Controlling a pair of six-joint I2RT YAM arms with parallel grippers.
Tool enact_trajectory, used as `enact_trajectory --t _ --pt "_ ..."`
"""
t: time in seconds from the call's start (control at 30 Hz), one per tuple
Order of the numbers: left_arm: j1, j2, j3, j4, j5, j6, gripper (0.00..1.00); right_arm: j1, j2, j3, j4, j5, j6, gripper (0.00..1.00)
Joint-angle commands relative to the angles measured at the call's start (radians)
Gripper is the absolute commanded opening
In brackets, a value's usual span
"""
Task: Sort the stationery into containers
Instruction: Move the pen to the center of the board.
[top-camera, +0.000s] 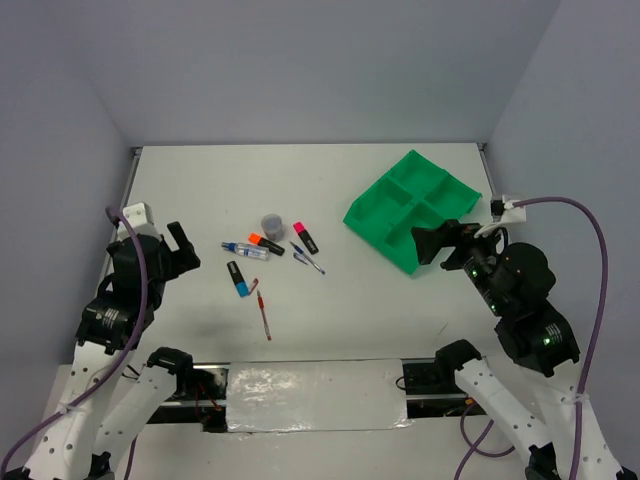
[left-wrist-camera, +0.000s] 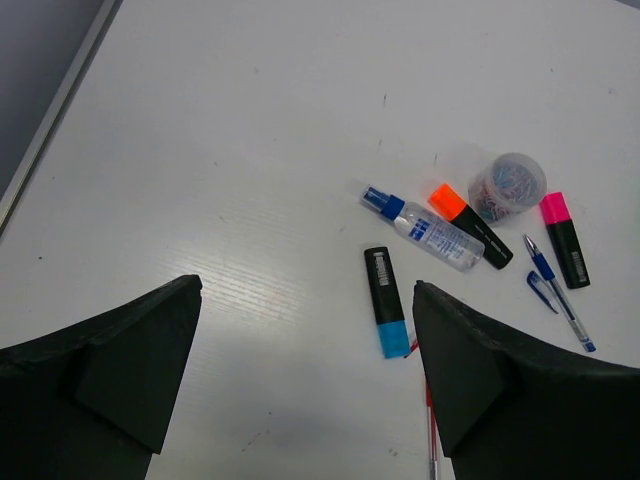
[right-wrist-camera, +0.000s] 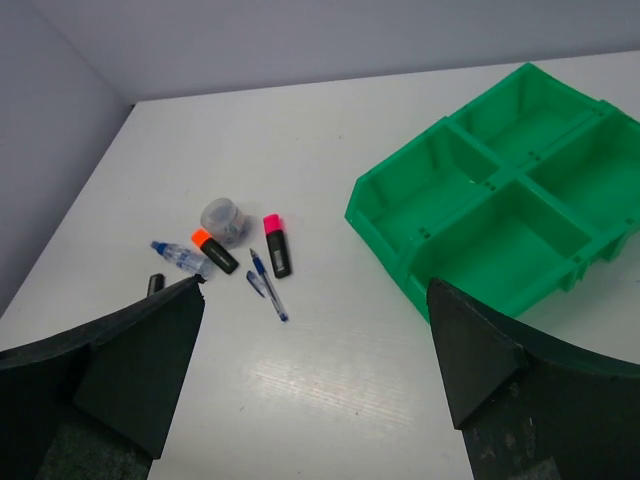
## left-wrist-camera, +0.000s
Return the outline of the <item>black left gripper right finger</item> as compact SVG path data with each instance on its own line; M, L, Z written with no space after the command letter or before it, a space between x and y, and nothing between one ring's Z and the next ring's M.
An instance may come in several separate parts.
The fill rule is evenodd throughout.
M635 479L639 372L539 340L433 284L413 319L459 479Z

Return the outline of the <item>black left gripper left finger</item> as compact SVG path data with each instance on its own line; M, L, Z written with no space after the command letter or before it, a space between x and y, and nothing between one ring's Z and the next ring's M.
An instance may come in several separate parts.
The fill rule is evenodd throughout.
M4 479L143 479L160 454L198 325L183 275L1 351Z

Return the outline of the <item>red gel pen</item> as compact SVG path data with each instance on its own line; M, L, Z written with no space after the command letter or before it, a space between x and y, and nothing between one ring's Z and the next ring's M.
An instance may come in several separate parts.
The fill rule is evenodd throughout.
M427 409L427 435L428 435L428 473L430 480L439 479L438 471L438 446L437 426L433 411L433 401L428 384L425 384L425 397Z

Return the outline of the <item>blue gel pen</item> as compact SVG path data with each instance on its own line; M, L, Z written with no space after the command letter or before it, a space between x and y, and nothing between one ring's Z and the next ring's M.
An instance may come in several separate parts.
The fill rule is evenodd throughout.
M556 279L555 274L553 273L550 265L548 264L546 258L541 253L537 245L533 242L533 240L526 234L523 235L524 243L526 248L531 256L533 263L536 265L542 279L548 284L551 290L554 292L558 303L567 318L567 321L573 330L575 336L582 344L584 350L588 353L594 353L596 351L595 344L593 343L591 337L588 335L585 327L580 321L575 309L569 302L564 290L562 289L560 283Z

